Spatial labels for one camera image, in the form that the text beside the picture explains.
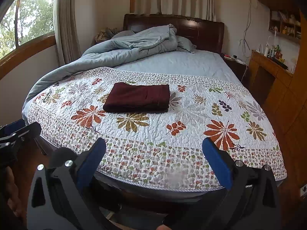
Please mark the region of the person's left hand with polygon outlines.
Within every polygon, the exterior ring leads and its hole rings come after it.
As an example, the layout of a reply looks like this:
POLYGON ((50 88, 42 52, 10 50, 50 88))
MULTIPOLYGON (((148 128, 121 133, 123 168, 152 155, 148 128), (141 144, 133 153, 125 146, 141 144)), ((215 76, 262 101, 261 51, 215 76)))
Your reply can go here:
POLYGON ((22 203, 19 199, 19 190, 15 184, 15 178, 10 167, 6 167, 6 192, 8 193, 7 204, 16 217, 22 216, 22 203))

